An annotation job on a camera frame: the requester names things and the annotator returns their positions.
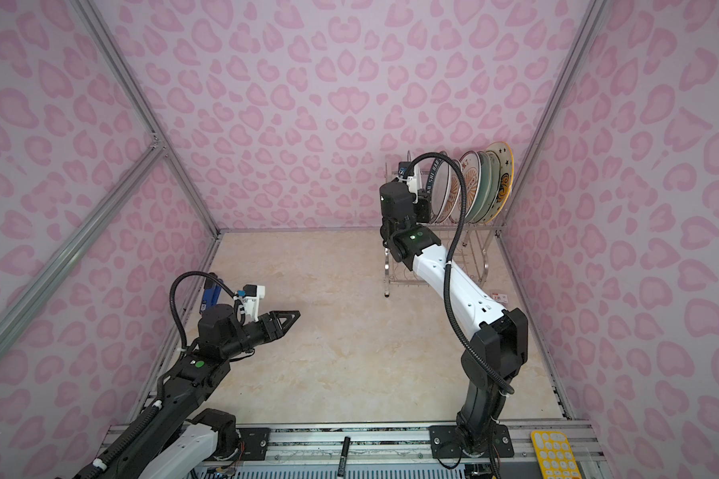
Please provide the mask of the large orange sunburst plate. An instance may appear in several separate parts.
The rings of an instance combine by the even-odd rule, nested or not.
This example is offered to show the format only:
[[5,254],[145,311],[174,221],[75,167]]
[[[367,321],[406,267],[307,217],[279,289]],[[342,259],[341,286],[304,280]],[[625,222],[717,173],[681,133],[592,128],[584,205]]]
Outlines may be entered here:
[[473,215],[471,211],[475,207],[475,200],[481,189],[481,173],[483,172],[481,157],[475,151],[468,151],[459,159],[459,165],[461,165],[461,173],[465,177],[465,189],[459,192],[459,197],[465,197],[467,200],[465,217],[469,221]]

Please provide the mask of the teal flower plate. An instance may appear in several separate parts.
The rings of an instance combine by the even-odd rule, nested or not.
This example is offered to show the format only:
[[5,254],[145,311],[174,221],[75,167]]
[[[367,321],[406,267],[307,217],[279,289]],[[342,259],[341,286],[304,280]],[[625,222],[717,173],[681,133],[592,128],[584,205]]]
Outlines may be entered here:
[[493,185],[493,155],[489,151],[482,151],[479,155],[481,156],[481,161],[483,161],[483,183],[487,188],[481,192],[481,202],[473,221],[475,223],[487,223],[485,216],[491,208],[493,192],[495,191],[495,186]]

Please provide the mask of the cream plate with red berries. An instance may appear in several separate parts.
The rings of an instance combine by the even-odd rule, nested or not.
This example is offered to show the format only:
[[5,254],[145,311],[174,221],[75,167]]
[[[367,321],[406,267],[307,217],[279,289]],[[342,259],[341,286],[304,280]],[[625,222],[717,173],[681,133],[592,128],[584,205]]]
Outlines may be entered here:
[[495,186],[495,191],[493,192],[493,202],[491,203],[489,215],[487,216],[490,222],[497,214],[499,206],[501,205],[501,189],[503,188],[501,187],[503,183],[501,178],[503,177],[504,170],[503,150],[501,148],[491,150],[491,155],[493,155],[493,185]]

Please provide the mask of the cat and stars plate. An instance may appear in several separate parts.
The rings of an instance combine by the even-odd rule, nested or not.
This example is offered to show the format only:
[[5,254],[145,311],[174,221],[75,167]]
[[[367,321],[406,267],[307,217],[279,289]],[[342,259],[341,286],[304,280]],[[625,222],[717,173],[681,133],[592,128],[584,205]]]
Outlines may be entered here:
[[487,151],[494,153],[499,159],[497,196],[485,216],[485,220],[490,223],[503,210],[509,199],[514,177],[514,155],[510,145],[505,142],[494,142],[487,147]]

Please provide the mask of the dark green rimmed plate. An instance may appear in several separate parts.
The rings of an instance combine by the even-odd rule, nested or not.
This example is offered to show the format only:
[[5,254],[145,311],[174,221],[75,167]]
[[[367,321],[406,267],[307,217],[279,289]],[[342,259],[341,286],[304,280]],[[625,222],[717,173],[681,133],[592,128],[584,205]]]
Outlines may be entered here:
[[431,200],[431,223],[439,222],[451,187],[451,167],[442,159],[434,159],[427,177],[427,192]]

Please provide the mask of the small orange sunburst plate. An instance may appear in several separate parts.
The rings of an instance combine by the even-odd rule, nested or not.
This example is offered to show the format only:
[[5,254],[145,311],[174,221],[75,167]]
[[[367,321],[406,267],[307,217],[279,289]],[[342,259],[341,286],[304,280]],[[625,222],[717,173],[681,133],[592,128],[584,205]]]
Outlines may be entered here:
[[459,195],[461,194],[461,185],[459,185],[459,177],[457,177],[457,170],[449,168],[449,177],[451,182],[449,183],[449,192],[447,193],[447,199],[441,212],[441,223],[446,223],[450,218],[451,214],[457,206],[459,201]]

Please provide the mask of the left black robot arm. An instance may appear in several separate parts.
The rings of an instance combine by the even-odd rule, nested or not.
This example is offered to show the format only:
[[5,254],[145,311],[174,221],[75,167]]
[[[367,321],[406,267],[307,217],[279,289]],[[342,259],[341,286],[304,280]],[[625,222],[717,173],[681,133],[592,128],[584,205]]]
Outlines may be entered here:
[[188,352],[158,380],[156,396],[78,478],[183,478],[206,459],[244,455],[236,417],[198,409],[255,348],[283,338],[299,311],[269,311],[243,321],[242,307],[215,305],[198,323]]

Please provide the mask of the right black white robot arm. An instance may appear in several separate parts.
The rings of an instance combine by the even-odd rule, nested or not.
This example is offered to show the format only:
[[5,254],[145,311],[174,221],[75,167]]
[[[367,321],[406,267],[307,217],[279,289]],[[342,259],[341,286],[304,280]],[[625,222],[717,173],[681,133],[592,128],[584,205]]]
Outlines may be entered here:
[[389,255],[429,285],[443,300],[445,317],[465,348],[461,366],[469,379],[457,415],[455,438],[464,453],[497,452],[499,417],[511,381],[527,362],[528,321],[492,299],[449,256],[449,249],[417,222],[415,194],[392,181],[379,188],[381,238]]

